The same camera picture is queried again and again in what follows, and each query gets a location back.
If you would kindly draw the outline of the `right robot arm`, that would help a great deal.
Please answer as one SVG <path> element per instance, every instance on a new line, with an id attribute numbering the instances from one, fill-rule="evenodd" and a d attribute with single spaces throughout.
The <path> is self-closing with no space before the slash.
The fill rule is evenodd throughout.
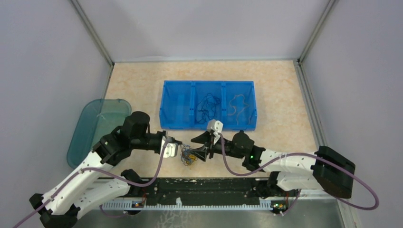
<path id="1" fill-rule="evenodd" d="M 352 196 L 355 164 L 328 146 L 316 152 L 285 153 L 258 147 L 243 130 L 227 140 L 207 130 L 192 138 L 202 146 L 194 150 L 203 161 L 215 153 L 243 159 L 242 166 L 251 172 L 269 172 L 274 179 L 268 191 L 274 196 L 290 190 L 323 190 L 331 196 L 349 199 Z"/>

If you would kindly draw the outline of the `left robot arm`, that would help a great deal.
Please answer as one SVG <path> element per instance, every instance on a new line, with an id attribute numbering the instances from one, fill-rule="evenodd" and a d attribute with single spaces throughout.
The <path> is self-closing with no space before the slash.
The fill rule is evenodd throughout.
<path id="1" fill-rule="evenodd" d="M 178 144 L 166 131 L 150 132 L 150 116 L 141 111 L 127 116 L 122 125 L 102 136 L 86 158 L 57 186 L 29 199 L 46 228 L 71 228 L 91 210 L 129 194 L 138 196 L 157 178 L 163 158 L 175 156 Z M 142 180 L 132 169 L 121 175 L 110 171 L 133 150 L 153 151 L 160 156 L 154 176 Z"/>

